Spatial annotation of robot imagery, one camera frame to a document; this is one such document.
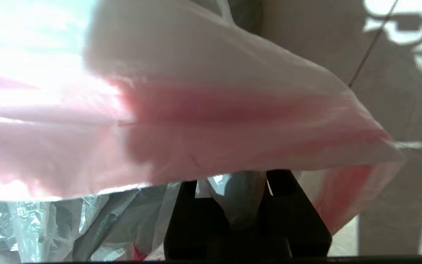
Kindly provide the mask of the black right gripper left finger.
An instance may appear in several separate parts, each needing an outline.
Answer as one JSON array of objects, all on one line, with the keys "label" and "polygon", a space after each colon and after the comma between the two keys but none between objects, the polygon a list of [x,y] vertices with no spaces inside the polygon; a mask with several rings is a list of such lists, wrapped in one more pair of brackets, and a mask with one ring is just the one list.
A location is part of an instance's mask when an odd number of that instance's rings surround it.
[{"label": "black right gripper left finger", "polygon": [[208,244],[231,234],[221,206],[213,198],[196,198],[196,185],[180,185],[164,239],[166,259],[206,259]]}]

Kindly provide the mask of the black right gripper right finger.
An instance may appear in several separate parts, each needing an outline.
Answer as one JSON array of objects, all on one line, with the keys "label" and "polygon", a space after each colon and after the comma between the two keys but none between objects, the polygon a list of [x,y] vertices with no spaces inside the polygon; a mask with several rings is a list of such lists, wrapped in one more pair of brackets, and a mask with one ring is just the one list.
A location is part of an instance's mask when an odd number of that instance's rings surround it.
[{"label": "black right gripper right finger", "polygon": [[332,235],[291,171],[266,172],[260,203],[263,232],[285,238],[295,258],[327,257]]}]

